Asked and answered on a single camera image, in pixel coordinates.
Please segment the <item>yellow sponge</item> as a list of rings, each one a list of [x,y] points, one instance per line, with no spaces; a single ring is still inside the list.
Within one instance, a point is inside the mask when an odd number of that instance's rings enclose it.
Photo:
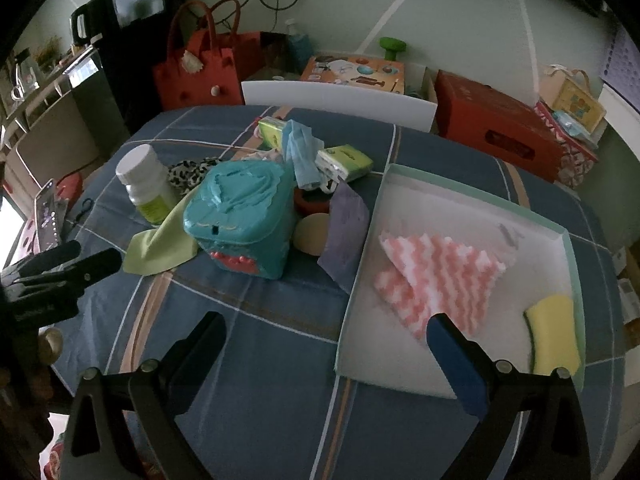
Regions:
[[[529,307],[524,316],[532,337],[532,372],[549,376],[562,367],[570,376],[575,376],[582,360],[573,300],[564,295],[548,296]]]

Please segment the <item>lime green cloth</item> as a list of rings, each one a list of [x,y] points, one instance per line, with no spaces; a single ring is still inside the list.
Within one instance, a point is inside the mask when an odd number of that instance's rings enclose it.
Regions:
[[[157,228],[132,237],[122,270],[129,274],[150,276],[176,268],[196,256],[200,246],[184,230],[183,214],[197,190],[194,188],[186,193]]]

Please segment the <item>pink zigzag white cloth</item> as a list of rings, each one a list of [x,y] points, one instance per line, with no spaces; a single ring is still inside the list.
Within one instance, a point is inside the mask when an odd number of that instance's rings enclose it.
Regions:
[[[428,321],[439,313],[465,335],[480,331],[505,262],[449,236],[384,232],[378,242],[388,266],[375,275],[373,287],[414,338],[423,340]]]

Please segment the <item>white pill bottle green label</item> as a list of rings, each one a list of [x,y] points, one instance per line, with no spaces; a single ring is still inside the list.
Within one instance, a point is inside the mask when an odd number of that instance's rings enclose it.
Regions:
[[[126,188],[130,202],[152,226],[159,226],[178,204],[176,189],[169,183],[168,168],[151,144],[130,150],[117,164],[115,174]]]

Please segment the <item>leopard print scrunchie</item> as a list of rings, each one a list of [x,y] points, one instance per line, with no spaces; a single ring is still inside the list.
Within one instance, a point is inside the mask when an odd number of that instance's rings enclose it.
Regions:
[[[215,157],[182,160],[168,168],[168,182],[180,196],[185,196],[203,181],[218,162]]]

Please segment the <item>teal plastic toy case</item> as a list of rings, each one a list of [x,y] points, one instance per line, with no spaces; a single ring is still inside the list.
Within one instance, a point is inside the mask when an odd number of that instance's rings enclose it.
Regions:
[[[273,160],[213,166],[183,211],[183,229],[221,269],[277,280],[296,223],[293,169]]]

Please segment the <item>purple snack packet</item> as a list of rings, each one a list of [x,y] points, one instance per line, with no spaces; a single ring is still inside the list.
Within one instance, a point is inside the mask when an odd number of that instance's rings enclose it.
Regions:
[[[330,200],[326,244],[318,258],[320,268],[347,295],[352,291],[370,222],[370,211],[347,183],[337,185]]]

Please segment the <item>green tissue pack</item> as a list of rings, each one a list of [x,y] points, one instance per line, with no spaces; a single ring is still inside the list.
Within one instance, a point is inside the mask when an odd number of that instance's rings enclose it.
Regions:
[[[257,123],[258,136],[262,138],[268,148],[281,151],[285,126],[286,122],[282,119],[263,117],[259,119]]]
[[[316,165],[330,181],[350,182],[368,174],[373,168],[373,160],[351,145],[344,144],[319,150]]]

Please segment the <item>light blue face mask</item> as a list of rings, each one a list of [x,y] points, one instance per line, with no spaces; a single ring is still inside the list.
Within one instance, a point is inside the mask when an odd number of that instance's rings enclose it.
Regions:
[[[318,151],[324,148],[324,142],[317,139],[310,127],[289,120],[282,130],[282,154],[293,166],[297,186],[301,190],[313,190],[322,182],[320,170],[316,164]]]

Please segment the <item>white shallow box tray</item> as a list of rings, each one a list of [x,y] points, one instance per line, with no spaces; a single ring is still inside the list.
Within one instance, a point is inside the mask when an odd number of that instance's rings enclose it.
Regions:
[[[527,311],[563,297],[571,318],[565,365],[585,380],[586,336],[577,261],[567,229],[540,214],[437,174],[385,171],[350,294],[335,370],[383,388],[454,394],[426,342],[443,313],[491,358],[531,372]]]

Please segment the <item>blue plaid table cover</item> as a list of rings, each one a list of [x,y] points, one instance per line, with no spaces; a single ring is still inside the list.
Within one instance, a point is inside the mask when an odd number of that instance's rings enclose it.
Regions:
[[[356,184],[373,204],[389,162],[527,205],[564,226],[577,260],[586,317],[580,396],[591,470],[610,460],[623,396],[622,307],[600,223],[562,188],[446,139],[382,122],[296,108],[293,119],[330,145],[373,159]],[[160,358],[209,311],[228,340],[180,428],[217,479],[436,479],[469,437],[459,403],[367,386],[334,372],[346,294],[311,258],[293,254],[279,281],[218,269],[200,255],[158,278],[120,272],[90,287],[61,324],[55,371],[67,388]]]

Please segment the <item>red cardboard box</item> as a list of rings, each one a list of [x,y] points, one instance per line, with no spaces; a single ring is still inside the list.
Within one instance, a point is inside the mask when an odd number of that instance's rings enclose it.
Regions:
[[[434,88],[441,136],[548,182],[558,178],[563,149],[532,108],[487,84],[443,70]]]

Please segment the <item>black kettle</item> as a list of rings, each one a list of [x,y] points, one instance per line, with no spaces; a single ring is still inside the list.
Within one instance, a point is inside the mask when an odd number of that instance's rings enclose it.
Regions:
[[[83,47],[95,36],[109,34],[119,29],[113,0],[90,0],[78,6],[70,16],[70,33],[73,44]]]

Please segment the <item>beige gift bag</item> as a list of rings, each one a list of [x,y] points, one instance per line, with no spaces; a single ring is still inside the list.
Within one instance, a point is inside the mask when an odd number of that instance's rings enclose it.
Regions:
[[[546,66],[539,84],[539,97],[550,110],[570,115],[589,133],[594,133],[605,118],[605,108],[591,93],[585,70],[571,70],[560,64]]]

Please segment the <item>orange toy picture box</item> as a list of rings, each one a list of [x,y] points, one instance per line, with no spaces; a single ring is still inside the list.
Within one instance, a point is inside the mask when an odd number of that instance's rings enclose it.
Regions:
[[[404,64],[366,56],[313,56],[300,80],[405,93]]]

